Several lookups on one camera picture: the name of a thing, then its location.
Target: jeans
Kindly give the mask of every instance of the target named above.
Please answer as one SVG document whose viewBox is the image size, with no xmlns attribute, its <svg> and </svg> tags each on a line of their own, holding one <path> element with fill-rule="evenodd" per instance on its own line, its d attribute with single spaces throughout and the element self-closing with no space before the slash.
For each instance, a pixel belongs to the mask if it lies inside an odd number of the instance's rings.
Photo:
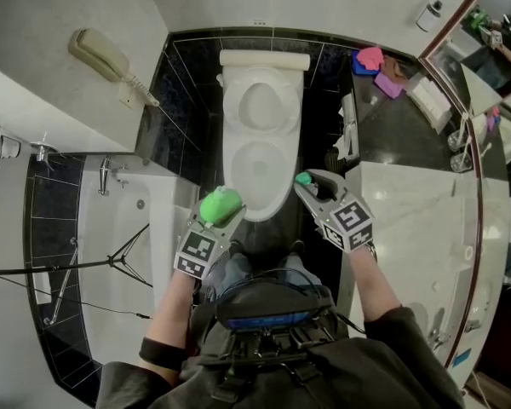
<svg viewBox="0 0 511 409">
<path fill-rule="evenodd" d="M 297 254 L 292 253 L 288 255 L 284 260 L 285 263 L 284 265 L 280 265 L 281 268 L 295 269 L 300 273 L 303 273 L 305 276 L 307 276 L 307 279 L 309 279 L 314 285 L 322 285 L 322 282 L 318 277 L 316 277 L 314 274 L 310 273 L 305 269 L 301 258 Z M 226 263 L 225 277 L 221 282 L 217 283 L 214 286 L 215 296 L 216 297 L 221 296 L 231 286 L 248 278 L 250 276 L 251 270 L 252 267 L 248 262 L 248 258 L 245 255 L 237 253 L 234 256 L 232 256 L 229 262 Z M 293 271 L 280 271 L 277 272 L 276 274 L 278 275 L 283 274 L 284 277 L 283 278 L 281 277 L 280 279 L 292 285 L 297 286 L 309 285 L 307 279 Z"/>
<path fill-rule="evenodd" d="M 482 78 L 493 89 L 500 89 L 511 78 L 511 70 L 504 72 L 488 47 L 481 47 L 464 59 L 462 64 Z"/>
</svg>

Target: backpack strap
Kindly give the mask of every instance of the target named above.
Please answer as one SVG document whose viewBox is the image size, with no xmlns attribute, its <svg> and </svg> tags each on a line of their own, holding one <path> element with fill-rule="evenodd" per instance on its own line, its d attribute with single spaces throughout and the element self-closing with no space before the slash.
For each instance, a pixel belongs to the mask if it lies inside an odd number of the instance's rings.
<svg viewBox="0 0 511 409">
<path fill-rule="evenodd" d="M 325 381 L 322 372 L 312 362 L 293 366 L 291 371 L 297 382 L 313 397 L 319 409 L 346 407 L 344 399 L 340 398 L 333 385 Z"/>
<path fill-rule="evenodd" d="M 208 409 L 229 409 L 245 394 L 256 375 L 256 369 L 250 368 L 246 372 L 234 371 L 232 368 L 226 373 L 225 380 L 215 387 L 212 393 L 212 402 Z"/>
</svg>

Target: telephone handset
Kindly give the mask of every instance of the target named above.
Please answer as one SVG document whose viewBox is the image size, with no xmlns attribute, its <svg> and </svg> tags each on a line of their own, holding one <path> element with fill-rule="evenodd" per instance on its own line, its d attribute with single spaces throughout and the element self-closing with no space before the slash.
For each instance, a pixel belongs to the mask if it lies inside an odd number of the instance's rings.
<svg viewBox="0 0 511 409">
<path fill-rule="evenodd" d="M 125 82 L 142 96 L 147 105 L 159 106 L 158 100 L 129 72 L 129 59 L 118 47 L 95 29 L 78 29 L 70 38 L 68 51 L 92 66 L 110 82 Z"/>
</svg>

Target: black countertop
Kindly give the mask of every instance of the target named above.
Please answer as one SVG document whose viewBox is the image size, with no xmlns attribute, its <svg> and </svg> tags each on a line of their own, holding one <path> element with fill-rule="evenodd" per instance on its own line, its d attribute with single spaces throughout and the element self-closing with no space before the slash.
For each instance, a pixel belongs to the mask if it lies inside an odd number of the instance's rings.
<svg viewBox="0 0 511 409">
<path fill-rule="evenodd" d="M 405 92 L 390 99 L 373 79 L 353 75 L 361 160 L 451 170 L 446 137 L 454 126 L 438 135 Z"/>
</svg>

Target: hand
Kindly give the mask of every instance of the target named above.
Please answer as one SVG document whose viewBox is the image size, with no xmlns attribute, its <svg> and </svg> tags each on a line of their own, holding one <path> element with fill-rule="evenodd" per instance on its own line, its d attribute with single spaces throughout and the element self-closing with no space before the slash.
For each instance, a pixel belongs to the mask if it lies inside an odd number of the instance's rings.
<svg viewBox="0 0 511 409">
<path fill-rule="evenodd" d="M 497 51 L 502 51 L 502 46 L 503 46 L 502 43 L 499 43 L 495 39 L 491 39 L 491 43 L 490 43 L 491 49 L 497 50 Z"/>
</svg>

